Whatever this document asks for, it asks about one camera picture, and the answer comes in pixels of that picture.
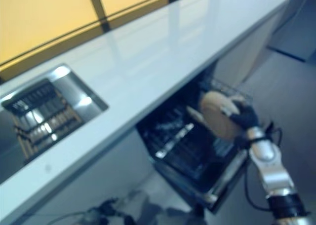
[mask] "sink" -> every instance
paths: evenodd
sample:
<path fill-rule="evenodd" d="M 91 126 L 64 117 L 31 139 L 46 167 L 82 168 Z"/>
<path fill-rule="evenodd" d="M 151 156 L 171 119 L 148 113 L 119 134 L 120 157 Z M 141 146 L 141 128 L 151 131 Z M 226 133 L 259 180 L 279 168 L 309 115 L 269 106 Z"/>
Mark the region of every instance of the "sink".
<path fill-rule="evenodd" d="M 53 98 L 47 94 L 34 98 L 37 89 L 45 88 L 53 91 Z M 45 114 L 41 112 L 44 106 L 51 106 L 50 102 L 56 100 L 61 108 L 47 107 Z M 107 108 L 108 105 L 67 65 L 60 65 L 14 91 L 1 95 L 0 184 Z M 30 116 L 34 117 L 33 125 Z M 25 119 L 29 126 L 27 129 L 22 122 Z M 41 129 L 45 130 L 45 134 L 37 134 Z"/>

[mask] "black robotic glove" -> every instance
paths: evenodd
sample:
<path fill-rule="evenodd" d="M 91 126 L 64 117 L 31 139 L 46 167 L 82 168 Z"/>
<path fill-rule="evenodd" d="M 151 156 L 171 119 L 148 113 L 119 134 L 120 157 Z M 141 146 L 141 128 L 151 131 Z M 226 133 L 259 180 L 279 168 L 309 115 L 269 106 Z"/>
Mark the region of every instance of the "black robotic glove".
<path fill-rule="evenodd" d="M 252 127 L 259 126 L 258 116 L 250 105 L 245 105 L 239 101 L 234 101 L 234 104 L 240 111 L 240 114 L 229 115 L 229 118 L 234 123 L 239 125 L 243 130 L 248 130 Z"/>

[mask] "dish rack tines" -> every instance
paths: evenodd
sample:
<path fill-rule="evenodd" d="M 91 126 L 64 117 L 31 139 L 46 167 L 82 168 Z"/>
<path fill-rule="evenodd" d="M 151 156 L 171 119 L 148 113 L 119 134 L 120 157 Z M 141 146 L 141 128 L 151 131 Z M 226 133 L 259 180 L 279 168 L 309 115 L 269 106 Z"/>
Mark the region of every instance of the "dish rack tines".
<path fill-rule="evenodd" d="M 83 124 L 48 80 L 40 81 L 2 105 L 11 113 L 26 163 Z"/>

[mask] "tan plate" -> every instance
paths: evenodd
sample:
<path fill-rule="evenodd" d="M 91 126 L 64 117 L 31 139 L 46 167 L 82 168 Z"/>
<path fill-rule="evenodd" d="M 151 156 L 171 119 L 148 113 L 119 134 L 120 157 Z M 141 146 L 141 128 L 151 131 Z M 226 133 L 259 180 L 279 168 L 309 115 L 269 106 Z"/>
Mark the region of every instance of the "tan plate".
<path fill-rule="evenodd" d="M 240 113 L 232 100 L 225 95 L 210 91 L 204 95 L 200 106 L 208 128 L 217 137 L 233 141 L 241 132 L 241 128 L 221 112 L 221 108 L 224 107 L 232 113 Z"/>

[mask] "silver robot arm segment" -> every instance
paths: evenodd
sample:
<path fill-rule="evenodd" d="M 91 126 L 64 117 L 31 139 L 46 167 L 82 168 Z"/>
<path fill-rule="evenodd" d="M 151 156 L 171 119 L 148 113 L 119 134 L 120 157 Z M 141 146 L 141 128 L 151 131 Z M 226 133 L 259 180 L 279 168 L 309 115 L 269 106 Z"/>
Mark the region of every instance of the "silver robot arm segment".
<path fill-rule="evenodd" d="M 247 130 L 249 155 L 256 165 L 275 225 L 313 225 L 294 183 L 281 161 L 279 148 L 266 138 L 260 127 Z"/>

